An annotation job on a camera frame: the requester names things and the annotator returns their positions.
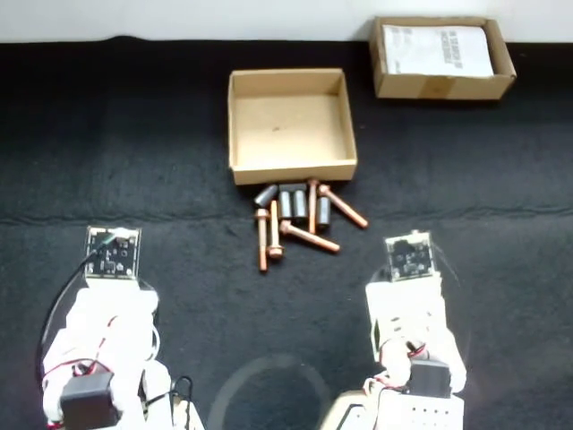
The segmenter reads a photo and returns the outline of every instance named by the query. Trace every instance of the copper screw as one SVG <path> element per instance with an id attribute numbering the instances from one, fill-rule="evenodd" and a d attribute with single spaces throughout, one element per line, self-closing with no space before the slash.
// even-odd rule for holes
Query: copper screw
<path id="1" fill-rule="evenodd" d="M 308 185 L 308 231 L 309 233 L 316 233 L 316 187 L 319 186 L 319 181 L 310 179 Z"/>
<path id="2" fill-rule="evenodd" d="M 267 246 L 269 257 L 279 259 L 283 256 L 285 248 L 280 245 L 278 239 L 278 209 L 277 201 L 270 202 L 270 245 Z"/>
<path id="3" fill-rule="evenodd" d="M 269 211 L 257 209 L 254 217 L 259 224 L 259 269 L 267 271 L 267 219 L 269 218 Z"/>
<path id="4" fill-rule="evenodd" d="M 280 221 L 280 232 L 283 235 L 293 235 L 299 237 L 307 242 L 310 242 L 311 244 L 327 249 L 332 253 L 337 253 L 340 250 L 339 244 L 335 244 L 334 242 L 330 242 L 329 240 L 323 239 L 322 237 L 313 235 L 308 231 L 304 231 L 300 228 L 297 228 L 293 226 L 291 222 L 287 219 L 283 219 L 282 221 Z"/>
<path id="5" fill-rule="evenodd" d="M 337 208 L 339 208 L 352 221 L 358 224 L 358 226 L 362 228 L 368 227 L 368 221 L 364 217 L 362 217 L 358 212 L 352 209 L 348 203 L 344 202 L 340 197 L 332 193 L 328 185 L 323 184 L 319 186 L 319 196 L 328 197 L 332 202 L 332 204 L 334 204 Z"/>

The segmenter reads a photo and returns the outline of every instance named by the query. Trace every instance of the open cardboard box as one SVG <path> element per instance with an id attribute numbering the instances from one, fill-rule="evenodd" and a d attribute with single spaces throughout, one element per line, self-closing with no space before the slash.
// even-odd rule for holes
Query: open cardboard box
<path id="1" fill-rule="evenodd" d="M 386 66 L 382 25 L 482 27 L 487 38 L 494 75 L 488 78 L 390 74 Z M 495 20 L 477 17 L 376 18 L 370 39 L 376 95 L 383 99 L 497 100 L 516 79 L 516 71 Z"/>
<path id="2" fill-rule="evenodd" d="M 234 71 L 228 120 L 237 185 L 354 175 L 355 137 L 341 69 Z"/>

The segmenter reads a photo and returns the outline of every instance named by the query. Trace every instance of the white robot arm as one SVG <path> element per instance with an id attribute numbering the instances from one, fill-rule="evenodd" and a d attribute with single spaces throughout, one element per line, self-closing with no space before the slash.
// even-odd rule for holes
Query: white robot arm
<path id="1" fill-rule="evenodd" d="M 140 241 L 140 230 L 88 229 L 87 287 L 42 359 L 50 429 L 204 430 L 192 387 L 181 393 L 156 360 L 158 294 L 140 287 Z"/>
<path id="2" fill-rule="evenodd" d="M 463 428 L 466 367 L 448 329 L 429 233 L 386 239 L 388 270 L 366 285 L 382 372 L 340 396 L 322 430 Z"/>

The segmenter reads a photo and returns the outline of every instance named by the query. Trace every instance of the black ferrite bead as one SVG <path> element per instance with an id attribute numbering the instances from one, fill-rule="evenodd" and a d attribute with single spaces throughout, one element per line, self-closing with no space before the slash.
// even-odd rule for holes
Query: black ferrite bead
<path id="1" fill-rule="evenodd" d="M 328 197 L 319 197 L 316 207 L 316 225 L 319 228 L 330 226 L 330 199 Z"/>
<path id="2" fill-rule="evenodd" d="M 290 192 L 281 191 L 278 193 L 278 216 L 281 219 L 292 219 L 293 208 L 290 201 Z"/>
<path id="3" fill-rule="evenodd" d="M 293 193 L 293 213 L 297 221 L 304 221 L 308 218 L 306 193 L 303 190 L 296 190 Z"/>
<path id="4" fill-rule="evenodd" d="M 254 198 L 254 204 L 259 208 L 263 209 L 268 208 L 272 199 L 274 199 L 275 196 L 277 195 L 277 192 L 278 192 L 278 185 L 273 184 L 267 186 Z"/>

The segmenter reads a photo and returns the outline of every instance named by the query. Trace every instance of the black carpet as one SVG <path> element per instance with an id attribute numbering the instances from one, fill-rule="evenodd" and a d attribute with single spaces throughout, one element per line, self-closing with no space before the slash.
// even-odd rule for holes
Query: black carpet
<path id="1" fill-rule="evenodd" d="M 86 226 L 105 224 L 143 228 L 161 357 L 193 377 L 209 430 L 313 429 L 358 389 L 376 370 L 363 287 L 382 238 L 412 228 L 447 258 L 466 429 L 570 428 L 573 56 L 511 54 L 519 78 L 499 105 L 444 105 L 377 100 L 364 43 L 0 46 L 2 427 L 43 428 L 38 331 Z M 256 187 L 227 169 L 227 82 L 283 66 L 345 69 L 360 162 L 338 191 L 371 226 L 337 215 L 340 255 L 288 243 L 261 276 Z"/>

